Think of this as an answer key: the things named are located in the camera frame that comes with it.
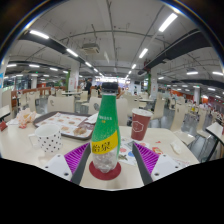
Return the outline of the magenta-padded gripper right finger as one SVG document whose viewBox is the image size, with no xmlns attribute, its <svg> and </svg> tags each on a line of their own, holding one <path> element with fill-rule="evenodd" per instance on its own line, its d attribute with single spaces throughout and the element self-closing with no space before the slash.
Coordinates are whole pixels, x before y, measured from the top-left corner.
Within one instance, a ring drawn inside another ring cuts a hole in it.
<svg viewBox="0 0 224 224">
<path fill-rule="evenodd" d="M 132 153 L 145 185 L 181 170 L 181 166 L 167 154 L 159 155 L 136 142 L 133 143 Z"/>
</svg>

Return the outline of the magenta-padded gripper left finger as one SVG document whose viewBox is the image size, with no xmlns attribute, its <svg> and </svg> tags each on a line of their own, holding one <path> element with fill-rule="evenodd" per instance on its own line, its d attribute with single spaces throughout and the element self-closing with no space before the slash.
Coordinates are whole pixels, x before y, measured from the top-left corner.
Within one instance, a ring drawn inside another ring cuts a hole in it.
<svg viewBox="0 0 224 224">
<path fill-rule="evenodd" d="M 79 185 L 89 155 L 90 144 L 86 143 L 73 149 L 65 155 L 56 154 L 51 160 L 48 161 L 43 169 L 58 177 Z"/>
</svg>

